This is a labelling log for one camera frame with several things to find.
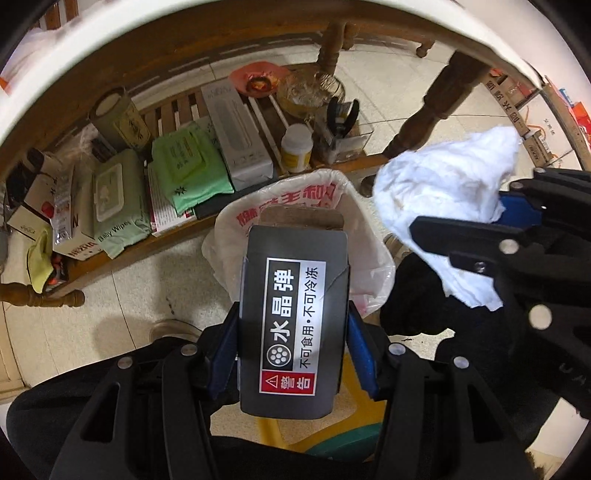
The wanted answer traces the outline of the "white tissue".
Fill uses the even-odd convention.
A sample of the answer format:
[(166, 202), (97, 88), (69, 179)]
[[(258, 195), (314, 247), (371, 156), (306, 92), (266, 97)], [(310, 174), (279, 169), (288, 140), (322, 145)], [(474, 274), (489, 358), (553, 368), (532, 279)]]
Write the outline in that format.
[(446, 295), (471, 308), (502, 307), (493, 280), (426, 252), (412, 239), (410, 226), (419, 216), (478, 223), (499, 220), (504, 212), (499, 190), (514, 173), (521, 143), (514, 128), (496, 126), (462, 141), (406, 151), (377, 173), (373, 200), (384, 226), (437, 273)]

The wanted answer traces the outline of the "black cardboard box with label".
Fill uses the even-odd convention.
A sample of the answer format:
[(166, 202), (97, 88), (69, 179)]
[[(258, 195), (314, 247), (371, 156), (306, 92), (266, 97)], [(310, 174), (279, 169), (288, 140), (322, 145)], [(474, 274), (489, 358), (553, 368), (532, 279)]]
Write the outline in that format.
[(239, 300), (242, 412), (314, 420), (334, 408), (349, 304), (338, 211), (274, 206), (249, 230)]

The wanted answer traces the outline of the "white trash bag red print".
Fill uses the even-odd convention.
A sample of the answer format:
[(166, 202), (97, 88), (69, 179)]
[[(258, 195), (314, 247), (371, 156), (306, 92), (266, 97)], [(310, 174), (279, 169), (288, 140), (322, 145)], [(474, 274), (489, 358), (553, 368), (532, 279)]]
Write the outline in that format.
[(201, 253), (232, 301), (239, 296), (249, 230), (260, 223), (263, 211), (274, 205), (318, 207), (341, 213), (351, 266), (349, 298), (363, 318), (380, 310), (394, 285), (393, 257), (370, 224), (353, 183), (342, 172), (325, 168), (283, 178), (231, 202), (219, 212), (202, 242)]

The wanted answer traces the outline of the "yellow plastic stool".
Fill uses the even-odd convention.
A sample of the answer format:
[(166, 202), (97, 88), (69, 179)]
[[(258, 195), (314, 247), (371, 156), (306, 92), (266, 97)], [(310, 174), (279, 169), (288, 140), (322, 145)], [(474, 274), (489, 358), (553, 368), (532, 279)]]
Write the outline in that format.
[(363, 391), (351, 356), (342, 361), (341, 391), (332, 413), (318, 420), (259, 418), (260, 442), (298, 453), (332, 459), (368, 461), (374, 457), (386, 411)]

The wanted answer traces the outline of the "turned wooden table leg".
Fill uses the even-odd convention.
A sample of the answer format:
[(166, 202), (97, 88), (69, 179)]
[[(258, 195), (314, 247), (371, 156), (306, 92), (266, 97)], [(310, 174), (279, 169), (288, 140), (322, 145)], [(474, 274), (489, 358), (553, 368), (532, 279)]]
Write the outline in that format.
[(437, 124), (459, 108), (489, 70), (489, 65), (456, 51), (423, 97), (422, 108), (404, 122), (382, 154), (392, 160), (424, 146)]

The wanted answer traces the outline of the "pale green baby wipes pack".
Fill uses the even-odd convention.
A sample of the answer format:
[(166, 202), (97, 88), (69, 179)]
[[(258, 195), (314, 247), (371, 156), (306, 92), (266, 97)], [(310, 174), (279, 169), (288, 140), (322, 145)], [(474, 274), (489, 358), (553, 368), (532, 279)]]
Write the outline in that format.
[(151, 234), (144, 165), (126, 149), (94, 174), (94, 239), (110, 259)]

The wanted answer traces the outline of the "wooden lower table shelf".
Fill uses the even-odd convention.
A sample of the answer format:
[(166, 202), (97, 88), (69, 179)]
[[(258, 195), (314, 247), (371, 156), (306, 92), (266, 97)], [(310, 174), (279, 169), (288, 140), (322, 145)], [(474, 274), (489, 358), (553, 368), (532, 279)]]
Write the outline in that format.
[(274, 162), (229, 77), (198, 89), (195, 104), (180, 96), (144, 110), (125, 89), (112, 88), (68, 149), (30, 151), (7, 184), (26, 188), (9, 225), (36, 243), (27, 260), (42, 274), (33, 283), (40, 294), (52, 254), (72, 264), (97, 257), (114, 269), (212, 220), (202, 253), (237, 300), (249, 231), (279, 205), (342, 214), (349, 296), (361, 314), (378, 310), (394, 284), (394, 262), (352, 182), (332, 168)]

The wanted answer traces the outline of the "clear plastic container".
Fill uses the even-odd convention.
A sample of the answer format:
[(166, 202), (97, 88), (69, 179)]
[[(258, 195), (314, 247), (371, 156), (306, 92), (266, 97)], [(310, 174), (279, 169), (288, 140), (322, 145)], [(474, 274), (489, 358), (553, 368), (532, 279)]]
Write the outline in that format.
[(334, 96), (315, 113), (314, 155), (325, 165), (349, 162), (363, 154), (373, 133), (358, 99), (345, 102)]

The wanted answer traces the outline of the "bright green wipes pack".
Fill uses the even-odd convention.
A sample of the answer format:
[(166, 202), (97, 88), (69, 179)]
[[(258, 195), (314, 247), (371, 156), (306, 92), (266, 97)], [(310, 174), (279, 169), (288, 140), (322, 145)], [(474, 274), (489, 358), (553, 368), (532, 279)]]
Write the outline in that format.
[(161, 192), (178, 215), (215, 195), (235, 192), (221, 153), (195, 122), (155, 139), (151, 156)]

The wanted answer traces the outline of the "white pill bottle yellow label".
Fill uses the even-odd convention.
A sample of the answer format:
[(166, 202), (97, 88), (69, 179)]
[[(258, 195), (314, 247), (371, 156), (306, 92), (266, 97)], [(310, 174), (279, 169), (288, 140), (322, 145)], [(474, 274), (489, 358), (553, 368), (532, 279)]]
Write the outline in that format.
[(287, 127), (281, 139), (281, 162), (290, 173), (301, 173), (310, 165), (314, 147), (311, 131), (307, 125), (297, 123)]

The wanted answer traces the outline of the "white long box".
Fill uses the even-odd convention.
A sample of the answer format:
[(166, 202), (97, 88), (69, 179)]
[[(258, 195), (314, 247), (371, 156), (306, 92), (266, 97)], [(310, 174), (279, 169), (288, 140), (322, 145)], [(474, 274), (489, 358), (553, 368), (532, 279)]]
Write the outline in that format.
[(208, 83), (201, 87), (201, 95), (235, 190), (273, 179), (273, 160), (231, 81)]

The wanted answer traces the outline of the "glass jar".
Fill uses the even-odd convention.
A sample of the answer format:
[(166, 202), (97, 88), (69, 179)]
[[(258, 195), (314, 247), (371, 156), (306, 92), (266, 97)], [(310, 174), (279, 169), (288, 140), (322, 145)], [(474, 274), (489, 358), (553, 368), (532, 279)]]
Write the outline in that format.
[(276, 90), (276, 101), (283, 111), (301, 120), (314, 117), (332, 98), (342, 102), (345, 97), (345, 86), (338, 78), (311, 66), (291, 71)]

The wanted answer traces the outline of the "green cylindrical tea can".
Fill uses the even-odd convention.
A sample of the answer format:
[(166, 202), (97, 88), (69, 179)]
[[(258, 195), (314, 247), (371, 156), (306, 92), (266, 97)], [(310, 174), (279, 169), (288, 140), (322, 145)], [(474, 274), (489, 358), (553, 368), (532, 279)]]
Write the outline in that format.
[(141, 153), (152, 141), (148, 126), (123, 87), (105, 92), (90, 110), (89, 120), (116, 152), (132, 149)]

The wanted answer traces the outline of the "orange plastic dish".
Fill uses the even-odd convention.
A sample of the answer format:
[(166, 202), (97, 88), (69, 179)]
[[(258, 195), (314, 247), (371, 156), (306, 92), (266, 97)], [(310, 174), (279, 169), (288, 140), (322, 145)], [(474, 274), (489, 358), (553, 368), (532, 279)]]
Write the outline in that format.
[(286, 67), (267, 61), (257, 61), (233, 70), (228, 79), (239, 94), (264, 98), (276, 93), (280, 81), (290, 75)]

